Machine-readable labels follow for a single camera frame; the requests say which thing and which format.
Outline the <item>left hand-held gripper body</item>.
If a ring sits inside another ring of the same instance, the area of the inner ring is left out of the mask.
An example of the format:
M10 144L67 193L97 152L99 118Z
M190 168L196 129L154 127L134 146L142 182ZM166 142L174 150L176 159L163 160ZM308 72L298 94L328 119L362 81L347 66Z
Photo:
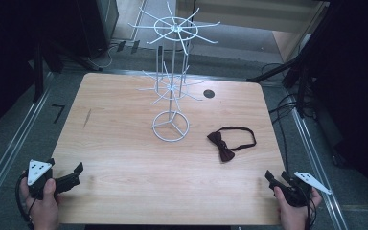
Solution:
M44 197L43 190L48 179L53 177L52 165L42 161L31 160L27 171L27 185L32 198L42 200ZM55 196L70 191L72 188L80 184L79 176L71 172L60 178L55 178L56 189Z

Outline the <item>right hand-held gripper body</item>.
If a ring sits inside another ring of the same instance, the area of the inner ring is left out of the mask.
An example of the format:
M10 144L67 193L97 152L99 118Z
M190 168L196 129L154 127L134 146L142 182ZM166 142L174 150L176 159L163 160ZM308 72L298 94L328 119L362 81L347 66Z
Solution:
M287 185L275 179L275 186L279 187L285 196L287 203L293 207L309 205L311 189L315 188L330 195L332 191L319 182L310 172L295 172Z

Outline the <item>dark cabinet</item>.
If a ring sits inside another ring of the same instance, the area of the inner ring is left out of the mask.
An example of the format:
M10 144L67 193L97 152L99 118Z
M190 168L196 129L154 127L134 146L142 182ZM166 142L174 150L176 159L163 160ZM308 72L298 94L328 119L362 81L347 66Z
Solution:
M85 55L95 58L110 44L119 11L116 0L76 0L82 24Z

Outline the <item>dark red bow tie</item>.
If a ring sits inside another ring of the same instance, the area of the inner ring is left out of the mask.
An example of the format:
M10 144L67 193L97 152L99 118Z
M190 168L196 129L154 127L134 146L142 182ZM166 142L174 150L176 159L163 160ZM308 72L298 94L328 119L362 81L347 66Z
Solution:
M247 131L252 139L252 142L249 144L244 144L244 145L239 145L236 148L228 148L226 142L222 139L222 135L221 132L223 130L243 130L243 131ZM255 134L253 132L252 129L248 128L248 127L243 127L243 126L224 126L220 129L218 129L217 131L211 132L210 134L207 135L207 138L217 146L218 148L218 152L219 152L219 157L220 157L220 161L222 163L226 163L231 161L235 156L235 152L238 150L242 150L242 149L248 149L248 148L252 148L255 147L257 144L257 140L255 137Z

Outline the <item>person's left hand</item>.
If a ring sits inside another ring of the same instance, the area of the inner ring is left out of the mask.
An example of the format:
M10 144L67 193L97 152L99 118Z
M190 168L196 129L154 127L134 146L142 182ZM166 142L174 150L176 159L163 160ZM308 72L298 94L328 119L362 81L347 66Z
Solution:
M25 198L26 207L30 213L30 218L34 230L58 230L58 203L54 197L56 182L48 179L43 189L43 199L34 200L29 193L27 179L23 178L20 182L20 191Z

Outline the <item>metal floor rail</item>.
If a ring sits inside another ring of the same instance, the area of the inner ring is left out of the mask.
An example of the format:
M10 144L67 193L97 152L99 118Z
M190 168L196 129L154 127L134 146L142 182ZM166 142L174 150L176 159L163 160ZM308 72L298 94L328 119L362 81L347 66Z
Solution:
M0 120L0 189L46 104L57 76L49 72L43 79L43 93L35 103L35 89L32 87Z
M310 160L313 174L326 188L330 189L332 186L330 184L329 177L326 175L325 169L319 158L318 152L311 138L311 134L308 130L305 120L300 117L299 113L296 110L292 111L292 116L299 130L303 145ZM325 205L327 207L334 229L349 230L336 195L328 195L323 192L323 199L325 201Z

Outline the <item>black metal stand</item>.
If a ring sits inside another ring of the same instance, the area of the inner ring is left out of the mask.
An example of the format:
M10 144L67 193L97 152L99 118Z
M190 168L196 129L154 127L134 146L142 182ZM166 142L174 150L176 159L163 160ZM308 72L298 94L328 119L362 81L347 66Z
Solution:
M300 54L290 61L287 61L279 66L260 74L260 76L247 79L248 82L259 83L265 81L277 74L283 73L287 70L287 74L282 80L282 85L285 88L291 88L295 83L298 83L297 99L296 99L296 109L301 118L304 117L304 98L306 87L308 83L308 72L307 66L303 65L303 55Z
M103 70L102 67L95 67L93 64L89 64L87 61L83 60L81 57L77 56L54 40L39 39L34 45L34 103L36 103L43 95L43 61L46 61L52 71L60 73L63 68L63 63L59 59L59 54L66 55L86 70Z

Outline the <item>person's right hand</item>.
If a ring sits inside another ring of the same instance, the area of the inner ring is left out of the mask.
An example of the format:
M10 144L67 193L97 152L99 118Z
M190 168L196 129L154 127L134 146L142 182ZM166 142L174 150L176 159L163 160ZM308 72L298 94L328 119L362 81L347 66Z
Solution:
M274 188L278 202L279 220L284 230L306 230L310 225L313 210L321 203L322 197L315 188L311 189L310 206L293 207L285 199L279 187Z

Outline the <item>white wire display rack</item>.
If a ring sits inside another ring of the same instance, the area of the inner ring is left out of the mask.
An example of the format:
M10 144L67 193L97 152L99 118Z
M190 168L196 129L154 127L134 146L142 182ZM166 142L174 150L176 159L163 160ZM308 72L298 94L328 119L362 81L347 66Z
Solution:
M180 100L189 97L198 101L198 98L189 92L189 88L202 83L202 81L187 82L191 42L200 39L210 44L218 44L217 41L208 39L199 32L205 28L216 27L219 22L197 25L194 17L198 14L199 8L193 8L190 15L181 17L173 13L169 2L166 5L169 14L163 17L153 15L140 7L140 13L152 18L153 23L145 26L132 24L129 26L137 30L152 30L156 35L156 38L148 41L148 45L159 44L156 50L156 72L144 74L154 80L154 85L149 90L156 94L157 99L152 104L165 101L168 108L154 117L151 129L162 141L178 142L190 131L190 121L180 108Z

